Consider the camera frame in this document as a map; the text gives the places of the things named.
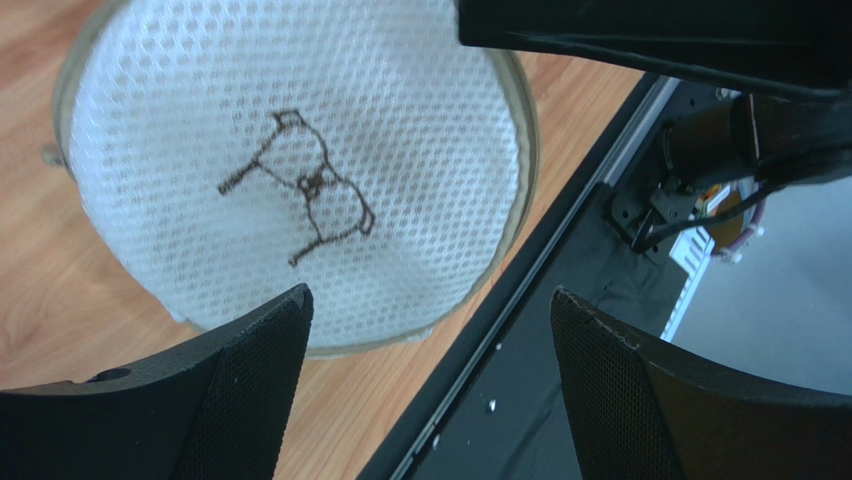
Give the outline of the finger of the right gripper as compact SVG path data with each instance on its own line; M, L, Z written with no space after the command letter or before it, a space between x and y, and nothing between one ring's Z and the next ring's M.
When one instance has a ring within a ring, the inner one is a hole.
M848 1L461 1L458 38L794 101L851 97Z

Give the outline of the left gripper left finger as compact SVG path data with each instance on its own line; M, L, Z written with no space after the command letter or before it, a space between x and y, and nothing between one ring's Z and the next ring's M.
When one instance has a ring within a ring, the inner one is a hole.
M3 391L2 477L271 478L313 313L313 295L300 284L87 381Z

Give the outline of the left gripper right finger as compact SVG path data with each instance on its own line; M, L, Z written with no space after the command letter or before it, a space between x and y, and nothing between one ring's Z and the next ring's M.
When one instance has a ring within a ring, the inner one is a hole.
M713 362L558 289L550 322L586 479L847 479L851 399Z

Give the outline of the round white mesh laundry bag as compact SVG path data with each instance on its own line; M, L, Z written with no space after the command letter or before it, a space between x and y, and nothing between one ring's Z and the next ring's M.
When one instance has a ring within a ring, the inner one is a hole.
M540 164L518 56L456 1L107 1L54 95L48 162L178 322L304 283L311 358L428 336L517 242Z

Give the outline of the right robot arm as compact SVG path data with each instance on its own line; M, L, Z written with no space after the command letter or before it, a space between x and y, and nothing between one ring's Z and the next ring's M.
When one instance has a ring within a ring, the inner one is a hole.
M466 46L582 57L739 92L683 119L661 153L703 188L780 188L851 173L847 1L462 1Z

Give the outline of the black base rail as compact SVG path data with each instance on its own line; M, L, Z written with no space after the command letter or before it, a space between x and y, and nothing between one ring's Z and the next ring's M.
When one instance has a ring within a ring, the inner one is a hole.
M433 413L422 397L362 470L365 479L782 479L809 469L807 409L789 385L670 344L677 289L664 243L638 253L616 231L622 175L663 164L659 130L684 127L706 160L774 152L792 103L647 75L546 213L474 324L483 341Z

